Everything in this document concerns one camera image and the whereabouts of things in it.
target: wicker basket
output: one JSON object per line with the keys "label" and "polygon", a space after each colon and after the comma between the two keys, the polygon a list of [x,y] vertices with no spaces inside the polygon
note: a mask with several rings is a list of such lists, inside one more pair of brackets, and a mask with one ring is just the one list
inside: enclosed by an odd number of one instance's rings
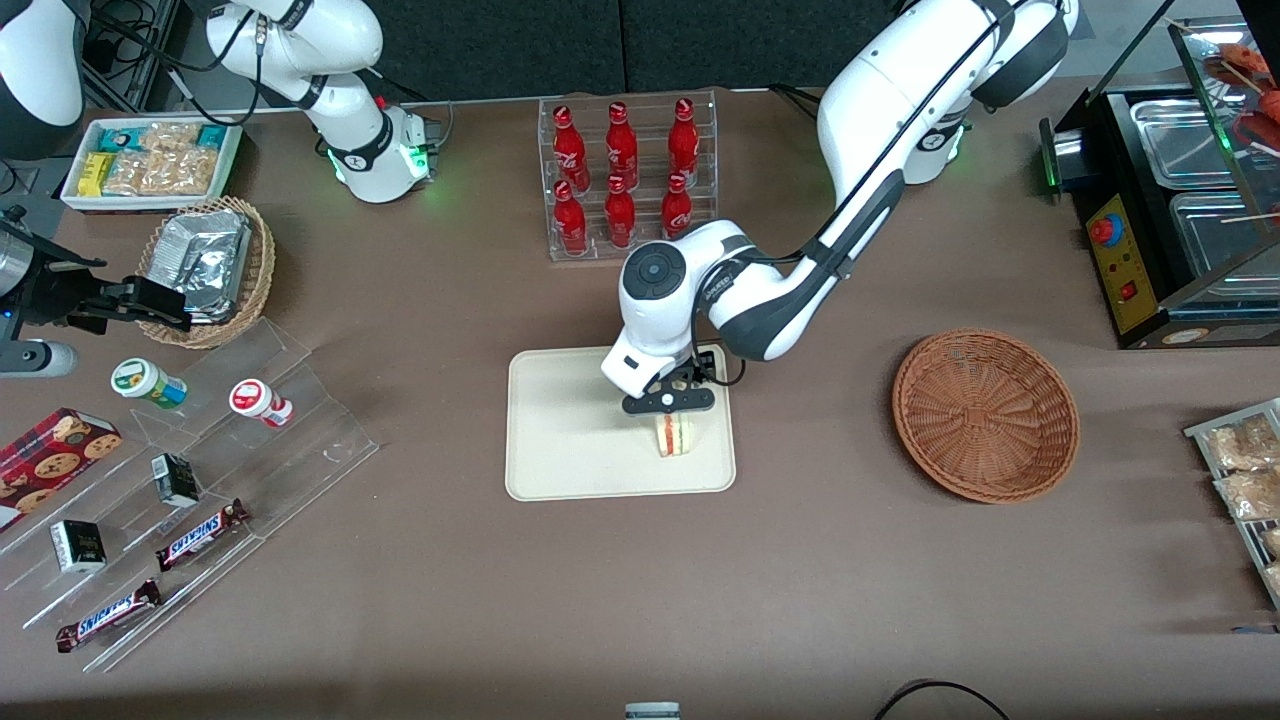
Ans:
{"label": "wicker basket", "polygon": [[[244,274],[241,278],[239,297],[236,301],[236,315],[220,325],[192,325],[191,332],[186,333],[159,323],[138,323],[142,327],[142,332],[156,342],[179,345],[188,350],[218,347],[247,331],[262,314],[262,307],[266,305],[266,296],[271,291],[271,272],[275,269],[275,241],[271,240],[271,228],[266,227],[262,217],[257,214],[257,210],[252,205],[236,197],[219,197],[211,202],[183,208],[172,217],[188,213],[212,213],[214,210],[236,210],[237,213],[242,213],[253,224],[253,237],[250,240],[248,258],[244,259]],[[142,261],[138,263],[140,275],[146,275],[147,268],[151,265],[151,255],[155,252],[156,241],[159,240],[160,228],[156,228],[156,232],[151,233],[151,242],[147,243],[147,249],[142,251]]]}
{"label": "wicker basket", "polygon": [[980,502],[1048,492],[1080,446],[1080,419],[1057,370],[1027,345],[973,328],[908,354],[893,382],[893,421],[931,478]]}

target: tabletop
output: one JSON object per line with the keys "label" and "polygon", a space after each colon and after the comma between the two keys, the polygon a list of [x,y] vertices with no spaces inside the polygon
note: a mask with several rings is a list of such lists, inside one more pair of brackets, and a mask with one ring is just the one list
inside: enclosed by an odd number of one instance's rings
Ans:
{"label": "tabletop", "polygon": [[[1014,717],[1275,716],[1280,639],[1228,633],[1274,615],[1180,433],[1280,395],[1275,351],[1116,350],[1070,202],[1033,191],[1037,122],[1080,90],[978,113],[797,346],[749,368],[728,491],[544,503],[503,488],[507,364],[609,345],[621,320],[616,264],[547,256],[538,102],[458,106],[439,179],[380,206],[334,181],[303,115],[255,118],[228,193],[275,236],[266,315],[384,446],[109,674],[0,598],[5,717],[588,720],[676,700],[690,720],[819,720],[925,676]],[[765,92],[717,101],[722,217],[794,250],[835,202],[812,120]],[[69,211],[56,240],[115,278],[157,222]],[[896,437],[897,364],[965,325],[1030,343],[1074,392],[1079,457],[1039,500],[963,501]],[[60,406],[127,416],[108,387],[127,356],[200,357],[123,324],[41,334],[81,368],[4,382],[0,437]],[[901,716],[983,717],[931,702]]]}

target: red switch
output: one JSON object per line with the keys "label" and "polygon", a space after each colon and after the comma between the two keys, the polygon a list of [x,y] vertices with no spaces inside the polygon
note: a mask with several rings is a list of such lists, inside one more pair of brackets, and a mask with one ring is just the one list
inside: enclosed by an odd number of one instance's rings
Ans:
{"label": "red switch", "polygon": [[1094,220],[1094,223],[1089,225],[1089,240],[1097,242],[1098,245],[1106,245],[1114,233],[1115,225],[1106,218]]}

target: red cookie box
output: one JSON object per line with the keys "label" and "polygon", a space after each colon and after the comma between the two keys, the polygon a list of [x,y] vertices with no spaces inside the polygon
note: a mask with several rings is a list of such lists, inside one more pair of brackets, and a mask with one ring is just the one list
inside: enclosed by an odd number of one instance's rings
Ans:
{"label": "red cookie box", "polygon": [[120,446],[106,420],[63,407],[0,450],[0,532]]}

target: red bottle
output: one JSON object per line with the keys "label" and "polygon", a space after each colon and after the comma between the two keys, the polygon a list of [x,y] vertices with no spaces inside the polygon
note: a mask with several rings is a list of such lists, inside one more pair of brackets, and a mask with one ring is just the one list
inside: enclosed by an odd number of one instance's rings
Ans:
{"label": "red bottle", "polygon": [[627,106],[622,102],[609,104],[609,132],[604,135],[604,146],[609,150],[609,173],[618,173],[627,181],[627,190],[640,184],[639,146],[636,131],[627,122]]}
{"label": "red bottle", "polygon": [[694,124],[694,101],[681,97],[676,101],[676,124],[667,136],[671,154],[671,172],[685,176],[685,187],[698,184],[698,126]]}
{"label": "red bottle", "polygon": [[568,255],[586,254],[586,213],[567,181],[556,181],[556,232]]}
{"label": "red bottle", "polygon": [[591,173],[586,169],[586,143],[573,127],[573,114],[561,105],[552,110],[552,120],[556,123],[556,164],[561,176],[572,183],[575,192],[586,192],[591,187]]}
{"label": "red bottle", "polygon": [[662,237],[671,240],[685,232],[694,204],[685,192],[685,176],[672,173],[667,178],[667,196],[662,199]]}
{"label": "red bottle", "polygon": [[609,197],[604,200],[604,217],[609,220],[609,242],[627,249],[636,229],[636,204],[627,192],[627,181],[618,173],[609,176]]}

